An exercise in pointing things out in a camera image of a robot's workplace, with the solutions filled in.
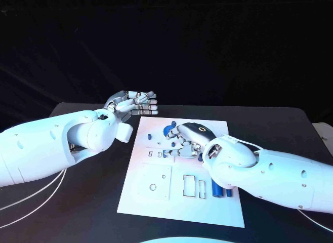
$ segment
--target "table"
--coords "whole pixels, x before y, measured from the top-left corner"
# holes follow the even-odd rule
[[[102,104],[58,104],[51,116],[95,110]],[[333,165],[305,113],[297,108],[159,106],[159,117],[225,120],[229,135]],[[26,219],[0,229],[2,242],[141,242],[171,236],[193,236],[233,242],[333,242],[333,233],[320,228],[297,210],[267,202],[239,189],[245,228],[125,215],[117,213],[140,117],[130,142],[71,167],[63,183],[45,206]],[[4,187],[0,207],[40,189],[55,175]],[[26,215],[51,195],[56,183],[33,198],[0,211],[0,226]],[[307,212],[333,228],[333,215]]]

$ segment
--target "white paper sheet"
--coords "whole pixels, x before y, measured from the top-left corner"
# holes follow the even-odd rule
[[[177,125],[203,124],[218,137],[229,134],[225,121],[141,117],[118,213],[244,228],[238,188],[232,190],[232,197],[213,197],[212,179],[202,162],[196,158],[157,156],[163,149],[182,148],[177,138],[166,140],[163,135],[163,128],[171,121]],[[196,197],[183,196],[183,175],[196,177]],[[199,198],[199,180],[205,181],[205,199]]]

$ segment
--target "black curtain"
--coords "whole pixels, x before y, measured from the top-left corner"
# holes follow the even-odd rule
[[[333,2],[0,2],[0,131],[120,90],[333,125]]]

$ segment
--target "robotic hand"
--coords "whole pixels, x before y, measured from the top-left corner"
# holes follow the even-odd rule
[[[166,139],[174,136],[184,147],[166,154],[195,158],[202,153],[203,167],[220,187],[238,186],[281,206],[333,214],[333,166],[262,149],[229,135],[216,138],[196,123],[173,128]],[[252,152],[245,144],[258,151]]]
[[[128,142],[131,115],[157,114],[154,92],[120,91],[102,109],[20,124],[0,133],[0,187],[38,180]]]

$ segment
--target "robotic arm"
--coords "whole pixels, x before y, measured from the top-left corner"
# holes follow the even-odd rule
[[[262,149],[229,135],[216,138],[196,123],[173,128],[166,139],[174,136],[184,147],[166,153],[186,158],[202,153],[203,167],[220,187],[238,186],[255,197],[288,208],[333,214],[333,166]],[[245,144],[258,150],[252,152]]]
[[[114,94],[102,109],[20,124],[0,133],[0,187],[38,180],[128,142],[131,115],[157,114],[154,92]]]

